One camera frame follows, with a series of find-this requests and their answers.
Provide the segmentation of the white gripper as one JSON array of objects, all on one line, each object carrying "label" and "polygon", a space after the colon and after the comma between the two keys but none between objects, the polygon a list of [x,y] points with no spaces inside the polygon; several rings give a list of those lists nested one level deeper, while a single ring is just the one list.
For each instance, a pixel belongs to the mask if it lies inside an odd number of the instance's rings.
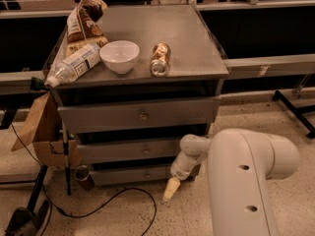
[{"label": "white gripper", "polygon": [[180,181],[186,180],[198,164],[199,162],[195,156],[187,154],[177,155],[170,167],[172,178],[167,181],[163,193],[165,202],[168,202],[173,197],[180,186]]}]

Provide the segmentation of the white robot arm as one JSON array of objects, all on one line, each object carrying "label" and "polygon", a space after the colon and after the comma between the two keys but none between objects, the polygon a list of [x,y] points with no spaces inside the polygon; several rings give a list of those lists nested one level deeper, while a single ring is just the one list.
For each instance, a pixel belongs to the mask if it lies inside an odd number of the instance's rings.
[{"label": "white robot arm", "polygon": [[203,160],[208,161],[214,236],[280,236],[267,181],[296,171],[300,156],[292,141],[244,129],[225,129],[210,139],[186,135],[171,164],[166,202]]}]

